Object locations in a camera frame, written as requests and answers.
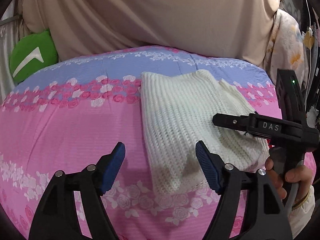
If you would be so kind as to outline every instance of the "folded sweater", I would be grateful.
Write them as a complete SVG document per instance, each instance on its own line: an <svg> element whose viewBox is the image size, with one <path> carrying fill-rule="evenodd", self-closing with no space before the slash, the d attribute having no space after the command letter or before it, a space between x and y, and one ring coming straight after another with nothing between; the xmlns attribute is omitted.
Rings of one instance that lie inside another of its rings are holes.
<svg viewBox="0 0 320 240"><path fill-rule="evenodd" d="M266 140L213 125L216 113L248 115L254 109L236 87L216 81L207 70L175 77L143 73L141 102L155 193L208 186L195 154L199 140L243 171L256 171L268 158Z"/></svg>

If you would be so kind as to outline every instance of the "human hand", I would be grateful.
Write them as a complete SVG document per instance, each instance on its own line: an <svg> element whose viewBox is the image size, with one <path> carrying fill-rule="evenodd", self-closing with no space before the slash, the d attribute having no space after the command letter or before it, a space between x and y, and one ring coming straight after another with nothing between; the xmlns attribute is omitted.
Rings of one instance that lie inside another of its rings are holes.
<svg viewBox="0 0 320 240"><path fill-rule="evenodd" d="M287 196L286 190L283 186L283 179L272 169L273 160L269 157L265 164L266 172L269 175L273 185L275 186L279 197L284 199ZM312 170L305 165L298 166L285 174L285 180L290 183L300 182L299 190L295 199L295 203L302 200L309 192L313 174Z"/></svg>

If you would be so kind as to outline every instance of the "white curtain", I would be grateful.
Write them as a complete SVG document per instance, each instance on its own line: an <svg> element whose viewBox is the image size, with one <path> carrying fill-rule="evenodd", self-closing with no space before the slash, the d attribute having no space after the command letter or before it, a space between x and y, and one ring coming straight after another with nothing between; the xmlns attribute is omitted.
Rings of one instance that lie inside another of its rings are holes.
<svg viewBox="0 0 320 240"><path fill-rule="evenodd" d="M11 2L1 21L14 16L15 0ZM14 46L19 41L18 20L0 26L0 101L1 103L15 85L9 70L9 58Z"/></svg>

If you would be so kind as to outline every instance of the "gold bracelet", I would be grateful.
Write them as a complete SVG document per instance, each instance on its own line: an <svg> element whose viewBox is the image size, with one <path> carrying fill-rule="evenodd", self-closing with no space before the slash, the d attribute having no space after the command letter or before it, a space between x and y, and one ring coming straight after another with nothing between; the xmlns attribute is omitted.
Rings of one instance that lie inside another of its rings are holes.
<svg viewBox="0 0 320 240"><path fill-rule="evenodd" d="M309 188L308 194L304 198L302 198L298 203L296 203L295 205L292 206L292 211L297 209L297 208L299 208L299 207L301 207L303 205L303 203L306 202L306 200L308 199L309 195L310 195L310 188Z"/></svg>

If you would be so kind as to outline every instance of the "yellow tag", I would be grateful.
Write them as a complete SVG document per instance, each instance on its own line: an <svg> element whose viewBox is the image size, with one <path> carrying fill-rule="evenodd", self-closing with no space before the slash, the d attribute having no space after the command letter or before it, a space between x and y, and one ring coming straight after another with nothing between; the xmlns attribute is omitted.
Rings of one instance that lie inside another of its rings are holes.
<svg viewBox="0 0 320 240"><path fill-rule="evenodd" d="M304 36L303 44L311 50L313 43L315 42L315 38L310 35L310 32L307 31L306 35Z"/></svg>

